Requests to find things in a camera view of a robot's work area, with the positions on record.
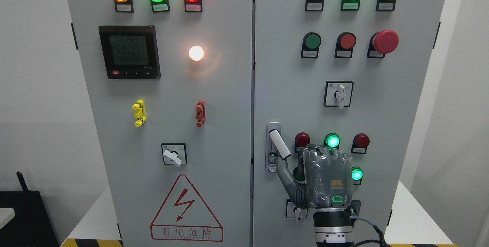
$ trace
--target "white table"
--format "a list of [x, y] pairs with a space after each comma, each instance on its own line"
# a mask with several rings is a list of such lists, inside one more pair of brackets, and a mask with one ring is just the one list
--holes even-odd
[[14, 209], [0, 208], [0, 229], [2, 229], [15, 216]]

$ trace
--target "green push button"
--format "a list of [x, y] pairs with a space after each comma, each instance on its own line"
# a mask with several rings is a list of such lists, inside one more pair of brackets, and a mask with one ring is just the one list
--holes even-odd
[[332, 198], [334, 203], [341, 203], [343, 202], [343, 198], [339, 196], [335, 196]]
[[306, 35], [305, 45], [309, 49], [316, 49], [321, 45], [321, 37], [316, 33], [308, 33]]

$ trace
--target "yellow terminal block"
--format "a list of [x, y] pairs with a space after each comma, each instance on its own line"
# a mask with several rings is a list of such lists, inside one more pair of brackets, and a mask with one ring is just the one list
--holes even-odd
[[134, 125], [136, 127], [141, 127], [146, 121], [146, 111], [144, 109], [144, 101], [139, 99], [137, 102], [133, 104], [134, 118], [136, 118], [136, 122]]

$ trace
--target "lightning bolt symbol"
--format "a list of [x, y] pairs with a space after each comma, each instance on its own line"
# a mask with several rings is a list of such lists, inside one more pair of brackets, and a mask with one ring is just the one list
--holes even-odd
[[190, 200], [190, 201], [180, 203], [181, 199], [187, 194], [187, 192], [188, 192], [188, 189], [183, 189], [182, 193], [180, 193], [180, 196], [178, 197], [175, 204], [173, 205], [173, 207], [177, 207], [180, 205], [188, 204], [187, 208], [185, 208], [185, 210], [183, 210], [183, 213], [180, 214], [178, 217], [176, 217], [176, 221], [180, 221], [183, 218], [183, 214], [185, 214], [185, 212], [188, 210], [188, 208], [190, 208], [190, 206], [192, 206], [192, 204], [195, 202], [195, 199], [194, 199], [194, 200]]

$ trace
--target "glowing white light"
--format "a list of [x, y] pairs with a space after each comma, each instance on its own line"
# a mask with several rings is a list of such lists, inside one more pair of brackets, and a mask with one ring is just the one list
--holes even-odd
[[200, 61], [204, 57], [204, 50], [198, 45], [192, 46], [188, 51], [188, 56], [194, 61]]

